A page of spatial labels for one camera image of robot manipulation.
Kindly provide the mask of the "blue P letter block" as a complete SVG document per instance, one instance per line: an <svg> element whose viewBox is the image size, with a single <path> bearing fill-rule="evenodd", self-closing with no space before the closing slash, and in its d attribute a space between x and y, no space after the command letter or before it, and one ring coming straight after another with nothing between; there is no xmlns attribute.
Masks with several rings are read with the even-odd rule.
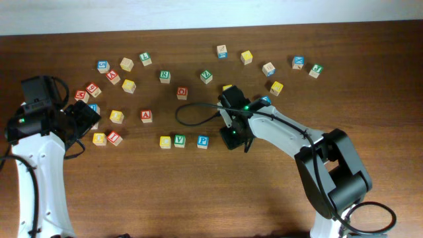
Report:
<svg viewBox="0 0 423 238"><path fill-rule="evenodd" d="M198 136L197 140L197 147L201 149L207 149L209 144L209 137L208 136Z"/></svg>

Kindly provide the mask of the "green V letter block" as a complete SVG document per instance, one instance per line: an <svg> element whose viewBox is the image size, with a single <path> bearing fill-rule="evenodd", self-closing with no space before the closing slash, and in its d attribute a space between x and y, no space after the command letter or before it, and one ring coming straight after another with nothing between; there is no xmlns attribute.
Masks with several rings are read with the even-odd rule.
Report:
<svg viewBox="0 0 423 238"><path fill-rule="evenodd" d="M174 136L174 146L185 148L186 145L186 137L184 135L176 134Z"/></svg>

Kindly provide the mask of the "yellow C letter block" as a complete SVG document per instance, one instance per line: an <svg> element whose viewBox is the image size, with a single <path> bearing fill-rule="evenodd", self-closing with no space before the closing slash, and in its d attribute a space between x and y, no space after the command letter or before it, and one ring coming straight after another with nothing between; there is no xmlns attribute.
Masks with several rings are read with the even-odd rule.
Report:
<svg viewBox="0 0 423 238"><path fill-rule="evenodd" d="M172 140L170 136L161 136L159 140L159 146L161 149L170 149Z"/></svg>

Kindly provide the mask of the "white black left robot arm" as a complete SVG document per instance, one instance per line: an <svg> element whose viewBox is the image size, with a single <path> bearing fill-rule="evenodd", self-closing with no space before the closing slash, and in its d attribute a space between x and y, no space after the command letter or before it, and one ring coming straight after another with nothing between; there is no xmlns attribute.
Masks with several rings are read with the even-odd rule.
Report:
<svg viewBox="0 0 423 238"><path fill-rule="evenodd" d="M13 160L19 180L19 237L74 237L65 197L63 163L67 150L100 120L87 103L61 97L58 77L21 82L24 102L5 127L10 145L3 161Z"/></svg>

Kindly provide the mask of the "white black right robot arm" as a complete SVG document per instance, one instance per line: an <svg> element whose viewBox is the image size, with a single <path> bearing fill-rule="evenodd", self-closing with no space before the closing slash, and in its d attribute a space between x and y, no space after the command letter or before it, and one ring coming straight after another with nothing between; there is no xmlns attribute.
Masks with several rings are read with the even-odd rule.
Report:
<svg viewBox="0 0 423 238"><path fill-rule="evenodd" d="M349 219L363 204L373 183L348 135L308 128L284 116L267 99L250 101L236 86L218 97L216 105L225 126L220 134L228 149L254 139L275 145L294 159L308 201L316 211L310 237L364 236Z"/></svg>

